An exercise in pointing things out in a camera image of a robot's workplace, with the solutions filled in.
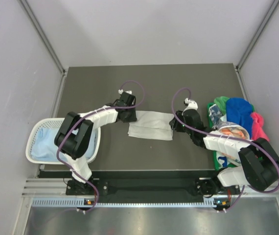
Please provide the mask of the light blue towel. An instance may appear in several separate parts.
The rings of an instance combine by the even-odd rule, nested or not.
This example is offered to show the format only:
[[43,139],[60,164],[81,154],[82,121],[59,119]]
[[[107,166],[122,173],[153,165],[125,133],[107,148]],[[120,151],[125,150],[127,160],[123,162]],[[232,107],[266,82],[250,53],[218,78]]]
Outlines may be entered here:
[[[54,144],[55,136],[57,135],[58,129],[53,128],[41,128],[35,137],[35,143],[31,149],[31,157],[36,161],[59,163],[61,162],[56,157],[58,147]],[[89,146],[84,154],[84,157],[89,161],[93,159],[95,154],[96,144],[98,138],[98,131],[93,130]]]

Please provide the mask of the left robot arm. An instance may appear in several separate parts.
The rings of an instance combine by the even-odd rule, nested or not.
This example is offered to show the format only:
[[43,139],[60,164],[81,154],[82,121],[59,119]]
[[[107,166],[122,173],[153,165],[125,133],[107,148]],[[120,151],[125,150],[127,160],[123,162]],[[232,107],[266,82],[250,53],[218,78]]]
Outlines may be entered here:
[[98,110],[86,114],[69,112],[58,130],[54,144],[58,147],[56,157],[72,172],[68,181],[69,195],[97,193],[94,187],[92,171],[84,154],[92,141],[92,132],[104,125],[118,121],[130,123],[137,121],[136,97],[131,91],[119,91],[120,98]]

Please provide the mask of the white grey cloth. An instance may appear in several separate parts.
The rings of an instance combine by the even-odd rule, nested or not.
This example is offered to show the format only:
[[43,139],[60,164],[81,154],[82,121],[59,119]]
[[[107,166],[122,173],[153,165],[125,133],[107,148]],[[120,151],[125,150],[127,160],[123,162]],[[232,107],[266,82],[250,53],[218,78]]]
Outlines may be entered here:
[[136,111],[137,121],[129,124],[128,136],[148,140],[173,140],[170,122],[174,115],[155,111]]

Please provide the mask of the orange teal printed cloth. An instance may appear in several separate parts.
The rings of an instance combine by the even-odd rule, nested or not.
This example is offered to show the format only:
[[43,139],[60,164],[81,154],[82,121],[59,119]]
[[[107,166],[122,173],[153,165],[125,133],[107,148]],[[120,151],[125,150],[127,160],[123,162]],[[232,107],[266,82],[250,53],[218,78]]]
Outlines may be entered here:
[[244,127],[233,122],[221,121],[216,125],[216,129],[223,135],[244,139],[244,140],[250,139],[250,135],[248,131]]

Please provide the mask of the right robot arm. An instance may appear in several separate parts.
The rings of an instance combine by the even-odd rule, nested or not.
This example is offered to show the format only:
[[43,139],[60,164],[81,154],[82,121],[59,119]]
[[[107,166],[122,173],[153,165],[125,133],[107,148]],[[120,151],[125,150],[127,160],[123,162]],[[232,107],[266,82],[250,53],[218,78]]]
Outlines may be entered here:
[[169,124],[174,131],[187,133],[196,146],[227,154],[240,162],[237,167],[217,173],[211,182],[214,192],[222,194],[230,186],[250,186],[263,193],[279,189],[279,156],[266,139],[250,141],[223,135],[205,127],[195,109],[174,112]]

